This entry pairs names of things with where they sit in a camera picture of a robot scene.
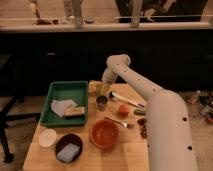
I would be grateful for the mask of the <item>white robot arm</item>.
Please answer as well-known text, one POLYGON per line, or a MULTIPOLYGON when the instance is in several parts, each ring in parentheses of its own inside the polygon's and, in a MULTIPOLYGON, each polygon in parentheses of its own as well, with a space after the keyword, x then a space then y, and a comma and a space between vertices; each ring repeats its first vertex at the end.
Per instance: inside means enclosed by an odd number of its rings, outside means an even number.
POLYGON ((126 54, 107 58, 102 81, 126 81, 146 102, 146 130, 150 171, 198 171, 185 101, 132 70, 126 54))

